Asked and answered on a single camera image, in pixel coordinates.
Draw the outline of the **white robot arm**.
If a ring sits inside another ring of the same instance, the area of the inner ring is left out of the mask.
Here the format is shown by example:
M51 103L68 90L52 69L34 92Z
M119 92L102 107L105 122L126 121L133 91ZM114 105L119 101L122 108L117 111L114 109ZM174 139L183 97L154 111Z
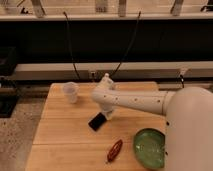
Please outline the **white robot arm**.
M115 106L164 119L164 132L145 128L134 137L135 158L164 171L213 171L213 93L201 87L178 91L117 91L102 80L92 99L108 119Z

